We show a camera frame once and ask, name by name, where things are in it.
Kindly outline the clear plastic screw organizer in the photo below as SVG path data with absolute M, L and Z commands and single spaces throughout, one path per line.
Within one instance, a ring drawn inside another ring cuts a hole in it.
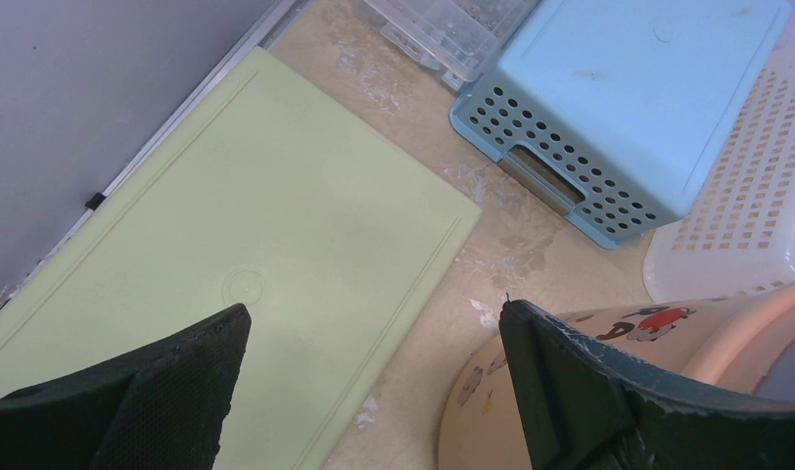
M 475 81 L 538 3 L 520 0 L 363 0 L 353 11 L 455 93 Z

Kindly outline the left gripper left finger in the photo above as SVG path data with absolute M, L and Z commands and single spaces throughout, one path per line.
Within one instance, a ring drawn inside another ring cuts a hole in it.
M 0 399 L 0 469 L 211 469 L 252 320 L 232 305 Z

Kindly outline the white perforated plastic basket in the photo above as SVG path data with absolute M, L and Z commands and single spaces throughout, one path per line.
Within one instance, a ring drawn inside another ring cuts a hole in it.
M 643 280 L 657 303 L 795 282 L 795 46 L 770 55 L 689 215 L 654 232 Z

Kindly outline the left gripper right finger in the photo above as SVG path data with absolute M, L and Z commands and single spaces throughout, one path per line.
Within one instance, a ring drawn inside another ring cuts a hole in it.
M 795 403 L 666 371 L 524 300 L 499 328 L 536 469 L 795 469 Z

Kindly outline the grey plastic bucket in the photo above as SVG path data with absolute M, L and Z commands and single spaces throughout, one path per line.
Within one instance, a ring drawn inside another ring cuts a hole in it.
M 779 356 L 756 387 L 754 395 L 795 402 L 795 341 Z

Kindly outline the blue perforated plastic basket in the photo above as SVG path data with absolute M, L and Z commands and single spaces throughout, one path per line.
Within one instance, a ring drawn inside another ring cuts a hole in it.
M 605 249 L 689 213 L 785 1 L 542 1 L 449 119 Z

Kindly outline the green perforated plastic basket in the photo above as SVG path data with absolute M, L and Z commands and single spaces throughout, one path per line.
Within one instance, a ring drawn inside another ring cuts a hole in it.
M 318 469 L 480 214 L 256 48 L 0 310 L 0 398 L 241 304 L 215 467 Z

